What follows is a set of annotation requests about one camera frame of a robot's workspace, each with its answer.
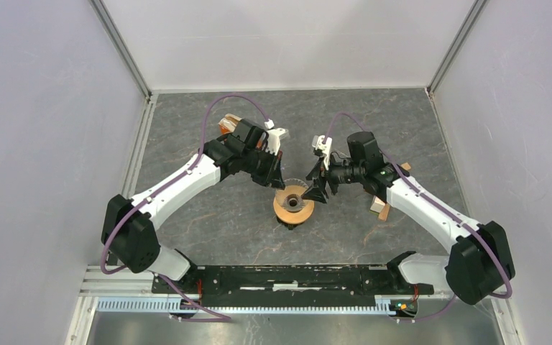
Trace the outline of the clear glass dripper cone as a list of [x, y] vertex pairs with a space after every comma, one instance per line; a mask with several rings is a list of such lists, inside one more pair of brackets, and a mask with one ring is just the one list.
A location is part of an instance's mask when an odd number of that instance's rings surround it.
[[300, 196], [308, 189], [308, 185], [297, 178], [289, 178], [284, 182], [285, 189], [282, 190], [279, 204], [291, 213], [301, 211], [306, 206], [306, 202]]

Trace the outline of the dark glass carafe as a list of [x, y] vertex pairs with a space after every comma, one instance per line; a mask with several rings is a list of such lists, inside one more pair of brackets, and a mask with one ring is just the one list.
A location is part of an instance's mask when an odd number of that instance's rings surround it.
[[285, 222], [285, 221], [282, 221], [280, 219], [277, 220], [278, 223], [282, 226], [284, 226], [287, 230], [290, 230], [292, 231], [293, 229], [303, 225], [303, 222], [302, 223], [299, 223], [299, 224], [291, 224], [291, 223], [288, 223], [288, 222]]

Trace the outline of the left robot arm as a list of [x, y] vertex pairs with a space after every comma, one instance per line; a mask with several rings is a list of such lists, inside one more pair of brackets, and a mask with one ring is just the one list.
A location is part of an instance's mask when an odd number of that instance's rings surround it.
[[131, 198], [112, 197], [101, 233], [104, 254], [113, 254], [133, 273], [164, 275], [178, 292], [190, 292], [197, 283], [191, 261], [161, 245], [156, 231], [199, 193], [240, 172], [258, 185], [284, 189], [280, 147], [288, 131], [271, 121], [267, 126], [263, 129], [242, 119], [232, 132], [204, 143], [184, 166], [158, 184]]

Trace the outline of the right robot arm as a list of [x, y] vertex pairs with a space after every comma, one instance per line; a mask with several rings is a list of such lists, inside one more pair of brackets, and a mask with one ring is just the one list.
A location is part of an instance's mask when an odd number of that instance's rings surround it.
[[495, 221], [483, 224], [435, 197], [379, 148], [371, 132], [350, 134], [345, 158], [336, 158], [331, 143], [326, 135], [313, 138], [318, 161], [306, 177], [311, 186], [302, 195], [304, 200], [326, 203], [340, 185], [358, 183], [414, 220], [447, 252], [445, 256], [411, 252], [395, 259], [395, 268], [386, 274], [391, 291], [405, 293], [414, 284], [430, 285], [469, 305], [486, 297], [512, 297], [515, 266], [502, 226]]

